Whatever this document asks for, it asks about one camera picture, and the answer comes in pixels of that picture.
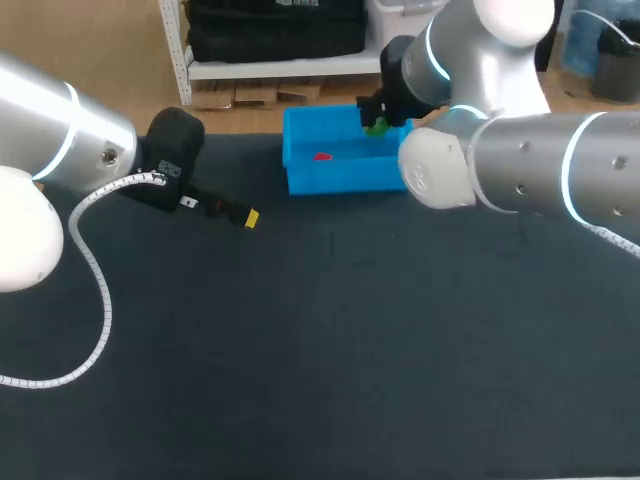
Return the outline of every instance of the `red object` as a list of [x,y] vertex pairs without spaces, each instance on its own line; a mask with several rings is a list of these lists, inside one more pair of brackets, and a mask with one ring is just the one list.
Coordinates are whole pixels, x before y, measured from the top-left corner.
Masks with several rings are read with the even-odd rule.
[[329,160],[333,160],[333,155],[328,153],[316,153],[316,156],[313,157],[314,162],[327,162]]

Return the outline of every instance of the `yellow connector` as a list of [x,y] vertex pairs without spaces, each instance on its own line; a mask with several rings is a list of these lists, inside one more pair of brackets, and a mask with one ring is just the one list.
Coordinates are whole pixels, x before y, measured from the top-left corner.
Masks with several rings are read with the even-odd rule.
[[251,212],[249,213],[249,217],[247,218],[247,223],[244,224],[244,227],[256,228],[256,223],[258,223],[258,218],[260,218],[260,214],[252,208]]

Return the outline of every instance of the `blue box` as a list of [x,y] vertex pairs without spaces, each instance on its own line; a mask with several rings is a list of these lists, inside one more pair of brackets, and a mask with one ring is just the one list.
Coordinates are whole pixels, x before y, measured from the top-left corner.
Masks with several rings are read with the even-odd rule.
[[[283,163],[291,195],[404,191],[400,144],[411,122],[368,137],[355,105],[289,108],[284,114]],[[317,155],[330,160],[317,160]]]

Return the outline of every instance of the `black storage bin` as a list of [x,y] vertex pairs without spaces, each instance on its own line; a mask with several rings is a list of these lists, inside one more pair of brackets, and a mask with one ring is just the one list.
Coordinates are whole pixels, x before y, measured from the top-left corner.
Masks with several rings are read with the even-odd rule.
[[[616,23],[632,41],[640,41],[640,21],[623,19]],[[616,103],[640,103],[640,48],[606,27],[598,42],[598,52],[591,93]]]
[[295,0],[291,6],[274,0],[192,0],[188,37],[194,59],[251,63],[364,50],[363,0],[315,1],[317,7],[296,5]]
[[284,15],[294,18],[359,18],[363,0],[190,0],[191,8],[218,14]]

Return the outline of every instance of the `black foam mat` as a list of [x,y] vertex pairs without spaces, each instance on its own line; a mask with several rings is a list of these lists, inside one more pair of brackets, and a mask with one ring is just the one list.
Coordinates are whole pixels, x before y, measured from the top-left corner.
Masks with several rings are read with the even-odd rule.
[[[120,195],[87,213],[112,338],[64,388],[0,387],[0,478],[640,471],[640,262],[540,217],[290,198],[280,144],[210,136],[198,163],[255,231]],[[50,195],[66,218],[77,199]],[[101,322],[67,242],[43,285],[0,296],[0,373],[67,373]]]

